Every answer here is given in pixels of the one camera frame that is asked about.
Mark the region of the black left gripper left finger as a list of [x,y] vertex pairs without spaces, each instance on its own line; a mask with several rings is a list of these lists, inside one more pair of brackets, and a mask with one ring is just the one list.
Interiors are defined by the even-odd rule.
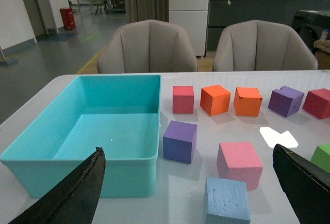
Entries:
[[97,147],[87,159],[10,223],[91,223],[101,195],[106,157]]

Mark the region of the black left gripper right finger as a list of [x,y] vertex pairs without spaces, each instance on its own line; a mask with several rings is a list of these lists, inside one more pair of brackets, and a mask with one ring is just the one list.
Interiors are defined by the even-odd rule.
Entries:
[[273,168],[300,223],[329,223],[329,172],[276,144]]

